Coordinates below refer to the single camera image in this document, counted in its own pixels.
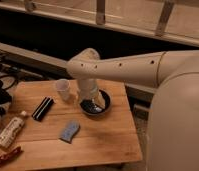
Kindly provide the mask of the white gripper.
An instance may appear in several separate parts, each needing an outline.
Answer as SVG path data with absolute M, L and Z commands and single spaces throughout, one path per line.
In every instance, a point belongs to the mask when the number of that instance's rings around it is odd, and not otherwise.
M 105 100 L 98 88 L 80 90 L 78 98 L 79 104 L 84 111 L 102 111 L 105 109 Z

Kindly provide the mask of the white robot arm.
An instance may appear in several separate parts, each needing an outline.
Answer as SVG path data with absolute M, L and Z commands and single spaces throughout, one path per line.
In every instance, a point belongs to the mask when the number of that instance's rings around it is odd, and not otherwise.
M 199 50 L 102 60 L 96 50 L 87 48 L 67 62 L 67 72 L 76 79 L 154 88 L 146 171 L 199 171 Z

